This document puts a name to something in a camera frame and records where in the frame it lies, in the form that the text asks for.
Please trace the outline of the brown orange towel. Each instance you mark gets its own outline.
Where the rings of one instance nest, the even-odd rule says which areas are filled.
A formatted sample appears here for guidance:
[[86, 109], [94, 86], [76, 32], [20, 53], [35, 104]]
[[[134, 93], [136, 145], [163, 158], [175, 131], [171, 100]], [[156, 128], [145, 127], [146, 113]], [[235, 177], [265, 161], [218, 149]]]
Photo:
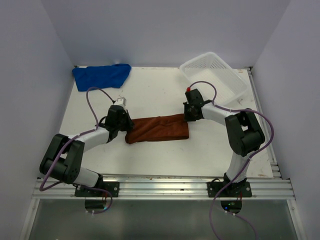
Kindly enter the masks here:
[[133, 123], [133, 129], [125, 136], [125, 142], [129, 145], [140, 142], [187, 140], [190, 136], [188, 123], [182, 113], [136, 118]]

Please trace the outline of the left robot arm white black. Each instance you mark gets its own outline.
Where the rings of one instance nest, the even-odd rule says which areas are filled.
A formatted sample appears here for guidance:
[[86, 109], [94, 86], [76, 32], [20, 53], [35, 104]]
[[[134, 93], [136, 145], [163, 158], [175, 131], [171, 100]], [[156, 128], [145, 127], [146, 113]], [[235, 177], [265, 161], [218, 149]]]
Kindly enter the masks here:
[[92, 196], [103, 193], [101, 174], [82, 167], [85, 152], [111, 142], [118, 132], [132, 130], [134, 123], [126, 107], [113, 104], [97, 128], [75, 136], [56, 134], [40, 163], [39, 171], [45, 182], [49, 177], [60, 183], [86, 186]]

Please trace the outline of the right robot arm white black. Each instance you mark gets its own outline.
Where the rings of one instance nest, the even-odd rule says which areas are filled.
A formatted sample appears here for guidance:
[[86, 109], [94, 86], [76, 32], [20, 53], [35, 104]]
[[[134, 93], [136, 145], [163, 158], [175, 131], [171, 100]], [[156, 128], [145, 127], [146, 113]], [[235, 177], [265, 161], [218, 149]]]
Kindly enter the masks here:
[[198, 89], [185, 92], [184, 120], [195, 122], [205, 119], [226, 127], [228, 142], [233, 151], [229, 168], [223, 183], [223, 192], [227, 196], [235, 196], [240, 190], [239, 182], [247, 178], [247, 170], [251, 161], [251, 153], [255, 153], [265, 142], [265, 135], [256, 117], [259, 113], [245, 108], [233, 110], [214, 104], [212, 100], [204, 100]]

